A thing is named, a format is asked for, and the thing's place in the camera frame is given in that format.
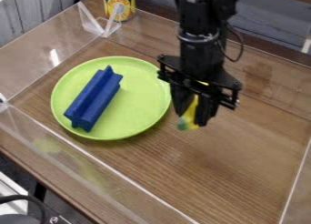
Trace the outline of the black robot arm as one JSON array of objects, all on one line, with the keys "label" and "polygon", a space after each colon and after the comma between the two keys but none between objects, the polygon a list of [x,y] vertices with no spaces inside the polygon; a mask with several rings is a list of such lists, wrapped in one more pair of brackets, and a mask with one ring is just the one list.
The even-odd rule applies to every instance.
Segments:
[{"label": "black robot arm", "polygon": [[180,54],[160,55],[157,78],[169,83],[182,130],[204,127],[219,107],[236,108],[240,81],[224,70],[228,23],[236,0],[175,0],[179,13]]}]

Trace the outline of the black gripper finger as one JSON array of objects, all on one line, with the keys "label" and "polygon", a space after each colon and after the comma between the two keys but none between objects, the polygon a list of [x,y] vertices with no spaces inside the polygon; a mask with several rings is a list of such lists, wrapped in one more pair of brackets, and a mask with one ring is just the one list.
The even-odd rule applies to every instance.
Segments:
[{"label": "black gripper finger", "polygon": [[180,117],[195,100],[195,93],[190,88],[176,84],[169,85],[169,92],[175,112]]},{"label": "black gripper finger", "polygon": [[216,116],[220,100],[218,97],[202,94],[198,96],[195,124],[204,127]]}]

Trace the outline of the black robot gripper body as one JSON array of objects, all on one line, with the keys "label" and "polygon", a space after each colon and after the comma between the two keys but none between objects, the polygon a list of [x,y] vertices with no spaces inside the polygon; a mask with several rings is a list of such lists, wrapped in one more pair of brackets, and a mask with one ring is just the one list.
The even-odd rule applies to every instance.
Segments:
[{"label": "black robot gripper body", "polygon": [[226,34],[215,38],[180,36],[180,54],[156,58],[160,65],[157,77],[176,85],[188,79],[198,93],[218,97],[220,106],[235,109],[243,85],[224,70],[224,59],[239,60],[239,57],[232,59],[226,54]]}]

